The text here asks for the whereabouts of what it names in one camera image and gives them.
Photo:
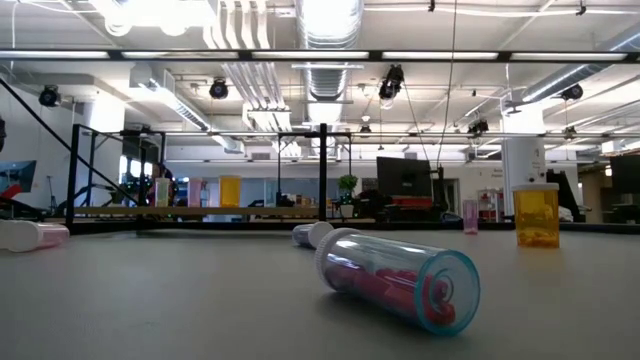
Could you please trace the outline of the blue pill bottle red pills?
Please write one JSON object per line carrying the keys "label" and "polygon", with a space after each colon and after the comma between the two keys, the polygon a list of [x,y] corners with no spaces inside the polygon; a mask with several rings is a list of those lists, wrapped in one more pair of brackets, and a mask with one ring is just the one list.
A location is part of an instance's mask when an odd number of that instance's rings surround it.
{"label": "blue pill bottle red pills", "polygon": [[298,225],[292,231],[292,241],[296,246],[316,249],[324,236],[333,229],[330,223],[324,221]]}

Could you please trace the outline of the orange pill bottle white cap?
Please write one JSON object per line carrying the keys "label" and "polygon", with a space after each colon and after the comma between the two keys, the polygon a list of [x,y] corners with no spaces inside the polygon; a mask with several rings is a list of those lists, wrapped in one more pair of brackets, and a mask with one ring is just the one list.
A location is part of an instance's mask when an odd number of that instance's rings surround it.
{"label": "orange pill bottle white cap", "polygon": [[240,206],[242,178],[240,176],[219,177],[219,206],[237,208]]}
{"label": "orange pill bottle white cap", "polygon": [[512,188],[519,247],[560,247],[558,192],[556,183],[533,183]]}

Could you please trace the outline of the pink pill bottle white cap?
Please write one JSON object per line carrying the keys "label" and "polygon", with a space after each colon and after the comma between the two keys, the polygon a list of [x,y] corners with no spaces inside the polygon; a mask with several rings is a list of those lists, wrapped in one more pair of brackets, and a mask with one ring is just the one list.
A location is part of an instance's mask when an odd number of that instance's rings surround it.
{"label": "pink pill bottle white cap", "polygon": [[59,246],[69,237],[68,228],[59,224],[0,220],[0,250],[31,252]]}
{"label": "pink pill bottle white cap", "polygon": [[190,178],[187,188],[187,204],[189,207],[199,208],[201,206],[201,191],[203,180],[201,178]]}
{"label": "pink pill bottle white cap", "polygon": [[478,234],[478,203],[476,200],[466,199],[462,204],[463,232],[467,235]]}

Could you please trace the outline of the small potted plant white pot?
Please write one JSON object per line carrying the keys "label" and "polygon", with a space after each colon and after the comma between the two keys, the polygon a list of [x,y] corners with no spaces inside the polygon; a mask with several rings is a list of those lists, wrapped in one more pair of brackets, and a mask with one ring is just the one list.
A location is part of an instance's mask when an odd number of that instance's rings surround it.
{"label": "small potted plant white pot", "polygon": [[339,209],[341,217],[351,218],[354,212],[354,190],[358,183],[358,177],[352,174],[343,175],[338,179],[340,191]]}

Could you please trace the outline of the large black monitor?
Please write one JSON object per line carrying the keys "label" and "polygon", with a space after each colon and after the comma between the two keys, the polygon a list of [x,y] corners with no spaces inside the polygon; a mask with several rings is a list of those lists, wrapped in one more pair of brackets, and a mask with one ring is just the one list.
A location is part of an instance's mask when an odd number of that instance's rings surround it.
{"label": "large black monitor", "polygon": [[377,157],[378,190],[387,196],[431,197],[428,160]]}

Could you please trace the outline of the red storage bins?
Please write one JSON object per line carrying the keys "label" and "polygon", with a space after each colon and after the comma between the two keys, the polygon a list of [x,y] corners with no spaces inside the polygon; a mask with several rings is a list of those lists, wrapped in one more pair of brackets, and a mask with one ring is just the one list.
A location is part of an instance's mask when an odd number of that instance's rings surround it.
{"label": "red storage bins", "polygon": [[392,204],[403,208],[429,209],[433,206],[433,199],[421,196],[393,196]]}

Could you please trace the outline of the teal pill bottle red pills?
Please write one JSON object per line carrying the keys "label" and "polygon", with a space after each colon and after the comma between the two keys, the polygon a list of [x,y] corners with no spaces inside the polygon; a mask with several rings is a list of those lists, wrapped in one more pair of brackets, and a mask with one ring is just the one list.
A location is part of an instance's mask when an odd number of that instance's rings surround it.
{"label": "teal pill bottle red pills", "polygon": [[363,299],[436,335],[460,333],[479,307],[478,271],[459,251],[339,228],[317,245],[315,265],[334,291]]}

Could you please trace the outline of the person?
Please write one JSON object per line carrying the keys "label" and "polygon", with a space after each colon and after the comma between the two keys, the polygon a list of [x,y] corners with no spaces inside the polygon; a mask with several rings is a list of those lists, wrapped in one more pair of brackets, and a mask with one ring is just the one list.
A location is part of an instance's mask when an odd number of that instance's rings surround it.
{"label": "person", "polygon": [[151,187],[147,193],[147,199],[152,206],[156,206],[156,182],[158,179],[168,181],[167,207],[172,207],[176,193],[176,182],[173,173],[162,163],[155,163],[152,166]]}

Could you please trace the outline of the grey table mat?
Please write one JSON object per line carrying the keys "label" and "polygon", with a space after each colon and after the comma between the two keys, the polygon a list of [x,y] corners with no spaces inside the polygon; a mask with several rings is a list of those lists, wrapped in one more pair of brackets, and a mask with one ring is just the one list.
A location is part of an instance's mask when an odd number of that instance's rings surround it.
{"label": "grey table mat", "polygon": [[640,360],[640,235],[395,238],[473,260],[461,334],[333,292],[287,232],[125,232],[0,252],[0,360]]}

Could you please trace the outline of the monitor showing blue picture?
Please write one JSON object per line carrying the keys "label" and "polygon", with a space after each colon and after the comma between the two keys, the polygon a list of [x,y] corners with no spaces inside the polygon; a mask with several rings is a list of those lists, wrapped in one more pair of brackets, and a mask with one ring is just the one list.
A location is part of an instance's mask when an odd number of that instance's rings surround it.
{"label": "monitor showing blue picture", "polygon": [[12,199],[31,191],[37,162],[0,161],[0,197]]}

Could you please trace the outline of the black screen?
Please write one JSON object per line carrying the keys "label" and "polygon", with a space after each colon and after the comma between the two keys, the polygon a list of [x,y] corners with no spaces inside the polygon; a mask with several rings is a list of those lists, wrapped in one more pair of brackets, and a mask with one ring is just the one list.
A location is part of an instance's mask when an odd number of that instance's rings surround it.
{"label": "black screen", "polygon": [[621,155],[610,159],[612,188],[621,196],[613,205],[614,216],[627,224],[640,225],[640,155]]}

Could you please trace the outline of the black metal shelf frame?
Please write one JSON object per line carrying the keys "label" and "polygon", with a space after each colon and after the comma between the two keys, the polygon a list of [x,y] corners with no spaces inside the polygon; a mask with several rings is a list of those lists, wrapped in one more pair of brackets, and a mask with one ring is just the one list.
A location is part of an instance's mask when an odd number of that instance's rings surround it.
{"label": "black metal shelf frame", "polygon": [[[86,130],[90,136],[102,136],[108,139],[112,139],[121,142],[125,137],[139,138],[143,135],[147,135],[149,132],[145,131],[133,131],[122,130],[118,132],[100,132],[88,126],[76,124],[72,127],[72,141],[67,146],[70,152],[70,164],[69,164],[69,179],[67,189],[67,199],[64,208],[65,224],[71,226],[78,214],[80,215],[128,215],[137,216],[143,218],[145,216],[196,216],[196,215],[273,215],[273,216],[289,216],[296,215],[297,213],[303,216],[315,216],[320,220],[326,219],[326,186],[328,181],[328,159],[326,155],[326,139],[331,135],[326,131],[326,127],[322,126],[319,132],[239,132],[239,131],[209,131],[205,135],[207,137],[212,136],[228,136],[228,137],[263,137],[263,138],[277,138],[283,137],[304,137],[308,139],[318,138],[321,140],[321,155],[318,163],[319,166],[319,187],[318,196],[320,205],[316,208],[310,208],[306,210],[300,210],[298,212],[291,208],[276,207],[276,208],[231,208],[231,207],[149,207],[146,205],[146,188],[141,186],[139,194],[136,198],[130,196],[127,192],[123,191],[118,184],[111,182],[102,172],[97,170],[91,161],[86,161],[79,155],[79,136],[82,130]],[[75,181],[77,173],[77,164],[82,163],[89,170],[90,174],[95,174],[99,178],[108,182],[110,186],[122,194],[128,200],[134,202],[136,206],[134,208],[125,207],[77,207],[75,205]]]}

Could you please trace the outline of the silver ventilation duct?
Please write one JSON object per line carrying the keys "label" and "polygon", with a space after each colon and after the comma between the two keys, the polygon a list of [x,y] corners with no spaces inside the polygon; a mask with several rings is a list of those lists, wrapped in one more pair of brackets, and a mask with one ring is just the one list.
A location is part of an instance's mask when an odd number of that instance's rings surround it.
{"label": "silver ventilation duct", "polygon": [[[300,47],[305,50],[340,51],[356,47],[362,25],[364,0],[295,0]],[[350,71],[315,68],[304,71],[307,119],[336,123]]]}

